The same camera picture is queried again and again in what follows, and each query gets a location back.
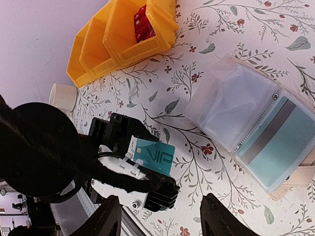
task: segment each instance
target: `zippered pouch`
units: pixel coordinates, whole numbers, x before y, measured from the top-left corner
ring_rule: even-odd
[[[231,152],[268,193],[315,145],[315,114],[288,90],[230,56],[203,80],[184,115]]]

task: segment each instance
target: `floral pattern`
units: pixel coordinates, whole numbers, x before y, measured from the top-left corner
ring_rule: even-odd
[[[173,209],[133,214],[153,236],[200,236],[200,201],[214,193],[259,235],[314,236],[315,180],[273,202],[258,184],[182,114],[209,69],[227,53],[253,65],[315,107],[315,4],[310,0],[178,0],[172,49],[79,90],[71,114],[81,133],[93,117],[141,120],[176,147]]]

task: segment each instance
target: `white cylinder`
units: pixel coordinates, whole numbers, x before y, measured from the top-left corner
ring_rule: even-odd
[[[64,112],[72,112],[77,102],[78,91],[74,86],[54,84],[49,97],[49,105]]]

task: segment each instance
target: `yellow bin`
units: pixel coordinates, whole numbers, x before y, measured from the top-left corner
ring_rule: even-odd
[[[68,63],[67,75],[74,82],[77,87],[82,87],[90,82],[93,82],[95,79],[85,70],[81,65],[79,58],[83,42],[89,27],[88,22],[75,36],[74,43],[72,46],[72,51]]]
[[[171,49],[178,25],[176,0],[115,0],[105,29],[103,44],[123,67]],[[147,5],[146,15],[156,36],[137,43],[134,15]]]
[[[110,72],[122,69],[118,61],[111,57],[103,45],[104,32],[112,5],[113,0],[108,2],[91,19],[79,58],[82,66],[94,79],[99,79]]]

